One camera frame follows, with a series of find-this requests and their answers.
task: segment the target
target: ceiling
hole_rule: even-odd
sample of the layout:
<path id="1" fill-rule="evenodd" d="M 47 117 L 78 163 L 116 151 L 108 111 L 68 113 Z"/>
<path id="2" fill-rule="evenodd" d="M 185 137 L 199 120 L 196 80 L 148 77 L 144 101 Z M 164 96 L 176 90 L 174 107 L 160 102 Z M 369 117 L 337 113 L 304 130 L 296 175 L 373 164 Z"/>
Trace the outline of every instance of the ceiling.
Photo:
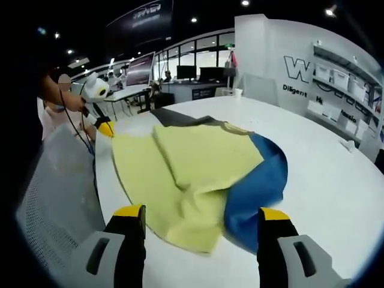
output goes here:
<path id="1" fill-rule="evenodd" d="M 243 7 L 241 0 L 174 0 L 172 39 L 156 45 L 143 46 L 142 53 L 160 50 L 184 39 L 214 30 L 234 27 L 234 17 L 242 14 L 263 13 L 270 19 L 287 19 L 309 23 L 336 32 L 363 49 L 378 60 L 384 58 L 383 28 L 378 22 L 381 19 L 379 7 L 364 1 L 364 5 L 357 1 L 309 1 L 309 0 L 250 0 L 248 7 Z M 54 42 L 54 64 L 62 72 L 70 75 L 81 73 L 84 68 L 92 68 L 110 62 L 112 57 L 116 61 L 137 56 L 138 51 L 125 51 L 124 55 L 108 55 L 103 46 L 103 31 L 105 26 L 124 13 L 142 5 L 148 0 L 129 0 L 121 4 L 112 5 L 111 2 L 91 5 L 89 3 L 75 3 L 73 5 L 53 5 L 55 7 L 41 7 L 31 15 L 23 16 L 22 23 L 46 30 L 45 37 L 51 37 Z M 335 2 L 338 5 L 337 17 L 325 16 L 325 8 Z M 190 19 L 197 17 L 197 23 Z M 54 40 L 54 33 L 59 32 L 60 38 Z M 76 59 L 87 57 L 89 62 L 84 68 L 69 69 L 68 64 Z"/>

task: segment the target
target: yellow cloth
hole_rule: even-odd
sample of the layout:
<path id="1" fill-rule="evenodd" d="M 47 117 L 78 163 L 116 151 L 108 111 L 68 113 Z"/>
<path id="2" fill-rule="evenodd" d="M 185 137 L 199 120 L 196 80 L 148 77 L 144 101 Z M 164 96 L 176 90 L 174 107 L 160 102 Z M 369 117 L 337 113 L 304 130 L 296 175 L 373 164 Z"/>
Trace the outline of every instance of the yellow cloth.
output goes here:
<path id="1" fill-rule="evenodd" d="M 178 247 L 210 253 L 222 231 L 227 189 L 263 161 L 248 136 L 221 127 L 155 127 L 152 136 L 116 135 L 113 154 L 131 202 Z"/>

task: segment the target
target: computer monitor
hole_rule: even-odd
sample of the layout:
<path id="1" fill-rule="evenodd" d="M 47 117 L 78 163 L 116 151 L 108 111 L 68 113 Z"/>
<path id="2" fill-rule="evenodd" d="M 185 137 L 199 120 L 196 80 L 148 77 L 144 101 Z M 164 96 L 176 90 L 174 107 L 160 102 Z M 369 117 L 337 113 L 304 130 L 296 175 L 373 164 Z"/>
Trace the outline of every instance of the computer monitor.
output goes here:
<path id="1" fill-rule="evenodd" d="M 127 70 L 127 86 L 139 84 L 149 85 L 154 55 L 155 53 L 152 52 L 130 62 Z"/>
<path id="2" fill-rule="evenodd" d="M 196 77 L 196 66 L 178 66 L 178 79 L 192 79 Z"/>
<path id="3" fill-rule="evenodd" d="M 203 67 L 200 68 L 200 82 L 209 82 L 212 80 L 218 80 L 224 82 L 226 80 L 224 76 L 223 67 Z"/>

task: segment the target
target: white round table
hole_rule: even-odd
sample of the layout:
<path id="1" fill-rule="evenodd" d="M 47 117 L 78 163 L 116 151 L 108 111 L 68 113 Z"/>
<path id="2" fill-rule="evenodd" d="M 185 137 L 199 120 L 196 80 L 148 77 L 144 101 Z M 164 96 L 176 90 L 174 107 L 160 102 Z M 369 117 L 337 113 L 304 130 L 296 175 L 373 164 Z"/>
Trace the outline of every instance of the white round table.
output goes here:
<path id="1" fill-rule="evenodd" d="M 255 131 L 275 142 L 288 160 L 284 200 L 274 208 L 290 216 L 300 234 L 332 256 L 343 278 L 354 278 L 370 261 L 384 229 L 384 176 L 340 137 L 281 108 L 247 98 L 209 98 L 167 107 L 194 118 L 206 115 Z M 148 135 L 160 124 L 150 113 L 119 121 L 117 133 Z M 111 141 L 98 134 L 96 176 L 106 223 L 130 205 L 113 165 Z M 259 286 L 256 256 L 221 238 L 209 257 L 176 248 L 148 228 L 143 286 L 156 288 L 245 288 Z"/>

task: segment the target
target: hand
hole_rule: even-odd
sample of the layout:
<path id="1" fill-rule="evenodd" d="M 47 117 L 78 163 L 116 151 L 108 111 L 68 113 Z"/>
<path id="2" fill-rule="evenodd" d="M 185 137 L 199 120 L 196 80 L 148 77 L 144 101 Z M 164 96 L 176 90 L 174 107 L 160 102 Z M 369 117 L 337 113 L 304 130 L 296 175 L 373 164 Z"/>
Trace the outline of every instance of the hand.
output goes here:
<path id="1" fill-rule="evenodd" d="M 84 102 L 79 95 L 72 94 L 71 92 L 63 92 L 62 97 L 68 110 L 76 112 L 81 111 L 84 107 Z"/>

